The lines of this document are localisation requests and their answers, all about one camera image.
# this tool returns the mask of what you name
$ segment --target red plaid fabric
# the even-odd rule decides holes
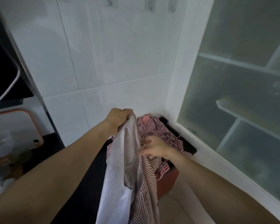
[[[159,136],[166,144],[177,149],[188,158],[191,158],[191,153],[183,150],[182,141],[175,137],[158,117],[151,118],[150,114],[146,114],[138,118],[137,121],[141,140],[145,139],[147,136]],[[107,161],[110,149],[111,144],[107,147]],[[144,182],[136,199],[135,206],[132,208],[130,216],[131,223],[159,223],[156,181],[160,180],[168,170],[169,165],[166,159],[162,157],[150,159],[147,156],[142,156]]]

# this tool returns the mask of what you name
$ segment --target white cable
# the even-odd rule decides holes
[[[18,72],[17,72],[17,76],[15,77],[15,79],[13,80],[13,82],[10,84],[10,86],[7,88],[7,90],[1,95],[0,97],[0,101],[6,96],[6,94],[10,91],[10,89],[13,87],[13,85],[16,83],[16,81],[19,79],[20,77],[20,67],[19,65],[17,64],[17,62],[15,62],[15,60],[11,57],[11,55],[6,52],[8,54],[8,56],[10,57],[10,59],[14,62],[15,66],[17,67],[18,69]]]

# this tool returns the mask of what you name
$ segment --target person's left arm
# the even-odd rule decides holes
[[[111,109],[104,121],[19,178],[0,195],[0,223],[50,223],[131,112]]]

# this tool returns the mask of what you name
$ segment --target forearm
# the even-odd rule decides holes
[[[177,150],[168,158],[215,223],[280,223],[248,194]]]
[[[50,223],[111,135],[103,121],[0,195],[0,223]]]

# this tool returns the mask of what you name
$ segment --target frosted glass door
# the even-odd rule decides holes
[[[177,122],[280,200],[280,0],[215,0]]]

